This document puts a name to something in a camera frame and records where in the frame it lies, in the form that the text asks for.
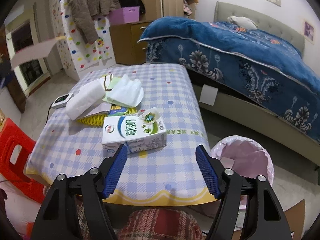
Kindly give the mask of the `white green milk carton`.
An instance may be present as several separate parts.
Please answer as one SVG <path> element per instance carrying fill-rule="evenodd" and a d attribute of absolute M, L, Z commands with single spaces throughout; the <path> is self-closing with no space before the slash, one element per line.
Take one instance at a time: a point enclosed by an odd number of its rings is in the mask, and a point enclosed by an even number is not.
<path fill-rule="evenodd" d="M 104 119 L 102 146 L 114 153 L 125 145 L 130 153 L 154 150 L 167 145 L 167 130 L 161 117 L 147 123 L 138 116 L 109 116 Z"/>

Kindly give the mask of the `yellow foam fruit net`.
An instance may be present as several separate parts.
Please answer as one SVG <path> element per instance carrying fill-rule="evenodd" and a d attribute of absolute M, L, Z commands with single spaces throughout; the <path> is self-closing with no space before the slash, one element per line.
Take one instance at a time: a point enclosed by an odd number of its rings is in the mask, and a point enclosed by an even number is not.
<path fill-rule="evenodd" d="M 120 106 L 112 106 L 111 110 L 107 113 L 96 114 L 84 118 L 77 119 L 76 122 L 85 124 L 91 127 L 102 127 L 104 124 L 104 119 L 109 116 L 122 116 L 122 115 L 133 115 L 138 111 L 136 108 L 126 108 Z"/>

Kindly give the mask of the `white foam wrap roll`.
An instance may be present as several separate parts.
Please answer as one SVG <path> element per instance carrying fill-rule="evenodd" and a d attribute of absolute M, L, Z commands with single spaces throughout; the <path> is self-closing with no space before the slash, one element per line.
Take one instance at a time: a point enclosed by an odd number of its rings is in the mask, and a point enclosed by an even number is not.
<path fill-rule="evenodd" d="M 66 104 L 66 114 L 76 120 L 84 111 L 105 96 L 105 89 L 99 80 L 94 80 L 82 86 L 77 94 Z"/>

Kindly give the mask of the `white bag with gold stripes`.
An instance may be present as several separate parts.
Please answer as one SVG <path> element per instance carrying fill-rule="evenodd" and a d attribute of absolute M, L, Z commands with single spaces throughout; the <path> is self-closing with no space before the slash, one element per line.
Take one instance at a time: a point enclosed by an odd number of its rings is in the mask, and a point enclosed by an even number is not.
<path fill-rule="evenodd" d="M 109 75 L 103 75 L 98 79 L 98 81 L 100 82 L 100 84 L 102 85 L 105 91 L 110 91 L 108 87 L 112 82 L 112 79 L 113 79 L 113 75 L 109 74 Z"/>

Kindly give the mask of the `plaid trousers leg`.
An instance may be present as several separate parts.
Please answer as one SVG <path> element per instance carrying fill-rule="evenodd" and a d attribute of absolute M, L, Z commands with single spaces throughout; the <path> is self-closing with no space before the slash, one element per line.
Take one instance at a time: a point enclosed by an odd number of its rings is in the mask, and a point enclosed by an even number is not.
<path fill-rule="evenodd" d="M 203 239 L 196 219 L 176 209 L 144 209 L 131 213 L 118 239 Z"/>

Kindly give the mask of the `red plastic stool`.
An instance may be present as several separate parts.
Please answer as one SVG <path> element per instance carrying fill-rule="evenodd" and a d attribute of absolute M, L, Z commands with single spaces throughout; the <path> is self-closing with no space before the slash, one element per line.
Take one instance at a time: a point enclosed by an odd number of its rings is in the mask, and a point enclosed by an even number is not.
<path fill-rule="evenodd" d="M 41 204 L 44 185 L 24 174 L 35 144 L 11 119 L 5 120 L 1 129 L 1 175 L 25 196 Z"/>

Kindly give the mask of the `white paper label on bed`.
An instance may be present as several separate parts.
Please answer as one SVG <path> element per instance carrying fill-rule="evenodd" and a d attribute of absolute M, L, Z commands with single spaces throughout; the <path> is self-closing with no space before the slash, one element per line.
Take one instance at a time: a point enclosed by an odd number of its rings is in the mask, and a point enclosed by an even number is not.
<path fill-rule="evenodd" d="M 200 102 L 210 106 L 214 106 L 217 94 L 218 94 L 217 88 L 208 86 L 208 85 L 203 85 L 201 94 L 200 94 Z"/>

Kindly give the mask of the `blue floral blanket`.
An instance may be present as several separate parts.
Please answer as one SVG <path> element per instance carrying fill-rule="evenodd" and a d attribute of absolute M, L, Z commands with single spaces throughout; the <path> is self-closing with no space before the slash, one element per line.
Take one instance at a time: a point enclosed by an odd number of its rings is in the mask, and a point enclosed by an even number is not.
<path fill-rule="evenodd" d="M 181 17 L 153 21 L 142 33 L 148 63 L 176 63 L 254 99 L 319 141 L 319 76 L 300 51 L 262 30 Z"/>

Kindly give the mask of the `polka dot white cabinet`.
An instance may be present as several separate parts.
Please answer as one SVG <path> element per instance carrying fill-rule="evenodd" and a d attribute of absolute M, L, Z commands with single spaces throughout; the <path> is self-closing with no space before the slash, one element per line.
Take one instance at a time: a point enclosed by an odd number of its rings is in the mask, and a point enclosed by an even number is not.
<path fill-rule="evenodd" d="M 94 27 L 99 38 L 93 43 L 85 43 L 77 29 L 67 0 L 49 0 L 50 20 L 55 36 L 65 39 L 57 44 L 57 50 L 68 76 L 75 80 L 85 74 L 106 69 L 116 64 L 107 17 L 94 18 Z"/>

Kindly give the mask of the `white pillow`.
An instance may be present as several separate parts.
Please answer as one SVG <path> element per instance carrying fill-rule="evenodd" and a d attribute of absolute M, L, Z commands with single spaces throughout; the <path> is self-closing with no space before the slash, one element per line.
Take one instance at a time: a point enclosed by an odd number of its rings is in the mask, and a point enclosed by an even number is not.
<path fill-rule="evenodd" d="M 257 30 L 259 28 L 253 20 L 242 16 L 229 16 L 227 22 L 248 30 Z"/>

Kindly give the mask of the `brown wooden drawer cabinet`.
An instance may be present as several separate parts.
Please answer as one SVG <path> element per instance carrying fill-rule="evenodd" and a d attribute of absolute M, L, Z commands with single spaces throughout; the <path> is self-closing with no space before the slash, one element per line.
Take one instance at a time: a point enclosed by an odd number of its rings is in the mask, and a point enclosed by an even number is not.
<path fill-rule="evenodd" d="M 146 62 L 147 42 L 139 42 L 151 21 L 139 21 L 109 27 L 113 52 L 117 64 L 137 65 Z"/>

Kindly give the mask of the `purple storage basket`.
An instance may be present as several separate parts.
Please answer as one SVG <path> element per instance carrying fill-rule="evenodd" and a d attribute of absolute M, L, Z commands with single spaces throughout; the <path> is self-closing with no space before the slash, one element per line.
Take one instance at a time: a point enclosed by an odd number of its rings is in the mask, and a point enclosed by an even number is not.
<path fill-rule="evenodd" d="M 110 25 L 120 25 L 139 21 L 139 7 L 123 7 L 110 12 Z"/>

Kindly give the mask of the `brown quilted jacket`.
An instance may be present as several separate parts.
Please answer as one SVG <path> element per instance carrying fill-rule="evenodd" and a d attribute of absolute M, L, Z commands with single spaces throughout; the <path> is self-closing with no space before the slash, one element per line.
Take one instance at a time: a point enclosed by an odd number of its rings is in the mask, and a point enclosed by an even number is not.
<path fill-rule="evenodd" d="M 67 0 L 76 27 L 86 43 L 92 44 L 99 35 L 95 29 L 93 17 L 107 16 L 120 9 L 119 0 Z"/>

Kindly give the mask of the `grey upholstered bed frame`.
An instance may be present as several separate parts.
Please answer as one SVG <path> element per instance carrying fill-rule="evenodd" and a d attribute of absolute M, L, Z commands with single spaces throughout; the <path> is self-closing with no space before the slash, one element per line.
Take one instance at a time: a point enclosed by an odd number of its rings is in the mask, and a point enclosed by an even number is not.
<path fill-rule="evenodd" d="M 258 21 L 258 25 L 262 26 L 264 31 L 280 36 L 300 49 L 300 51 L 304 51 L 305 38 L 289 26 L 248 8 L 231 3 L 216 2 L 215 21 L 226 20 L 231 15 L 248 16 Z M 262 105 L 262 98 L 255 100 L 254 95 L 246 96 L 195 72 L 191 72 L 189 75 L 198 99 L 200 98 L 203 84 L 208 83 L 213 87 L 219 88 L 214 104 L 211 106 L 201 102 L 201 108 L 244 125 L 297 152 L 313 163 L 319 164 L 319 144 L 293 127 L 281 116 Z"/>

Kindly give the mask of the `small purple wall picture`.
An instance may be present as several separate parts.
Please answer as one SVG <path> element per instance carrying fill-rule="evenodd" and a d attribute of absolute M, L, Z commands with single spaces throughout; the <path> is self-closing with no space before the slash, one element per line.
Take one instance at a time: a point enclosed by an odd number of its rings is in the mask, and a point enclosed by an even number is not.
<path fill-rule="evenodd" d="M 308 21 L 304 20 L 303 23 L 304 30 L 303 35 L 304 37 L 311 43 L 314 43 L 314 27 Z"/>

